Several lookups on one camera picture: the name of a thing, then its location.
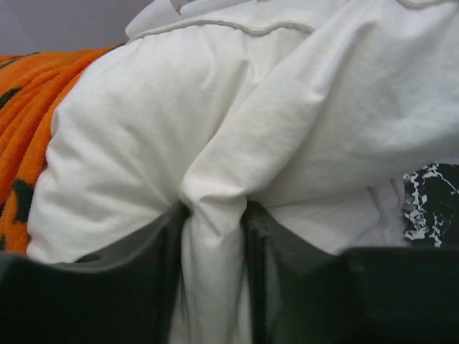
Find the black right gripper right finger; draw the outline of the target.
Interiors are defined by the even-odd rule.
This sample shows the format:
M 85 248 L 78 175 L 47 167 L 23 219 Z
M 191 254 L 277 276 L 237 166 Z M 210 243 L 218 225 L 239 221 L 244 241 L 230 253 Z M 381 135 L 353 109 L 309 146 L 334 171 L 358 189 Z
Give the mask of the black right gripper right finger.
M 243 214 L 254 343 L 344 341 L 344 268 L 258 202 Z

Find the orange patterned plush pillowcase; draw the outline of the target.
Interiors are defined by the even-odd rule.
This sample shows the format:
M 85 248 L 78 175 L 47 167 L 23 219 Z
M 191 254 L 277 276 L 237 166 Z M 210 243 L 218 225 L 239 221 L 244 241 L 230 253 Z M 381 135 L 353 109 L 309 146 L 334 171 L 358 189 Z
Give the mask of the orange patterned plush pillowcase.
M 27 219 L 56 107 L 110 47 L 1 56 L 1 251 L 25 254 Z

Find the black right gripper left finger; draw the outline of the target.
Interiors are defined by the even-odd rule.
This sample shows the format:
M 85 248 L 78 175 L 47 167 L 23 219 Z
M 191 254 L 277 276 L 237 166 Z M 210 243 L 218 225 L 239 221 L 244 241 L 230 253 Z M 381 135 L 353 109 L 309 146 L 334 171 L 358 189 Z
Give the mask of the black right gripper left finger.
M 57 265 L 53 313 L 71 343 L 167 343 L 188 215 L 175 204 L 116 243 Z

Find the white pillow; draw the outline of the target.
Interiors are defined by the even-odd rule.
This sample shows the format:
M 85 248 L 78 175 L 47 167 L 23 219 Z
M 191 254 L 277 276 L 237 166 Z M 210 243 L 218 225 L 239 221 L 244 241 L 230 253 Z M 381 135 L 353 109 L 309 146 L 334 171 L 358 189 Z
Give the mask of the white pillow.
M 249 343 L 240 218 L 329 254 L 404 242 L 402 177 L 458 151 L 456 1 L 155 1 L 54 112 L 28 257 L 191 210 L 173 343 Z

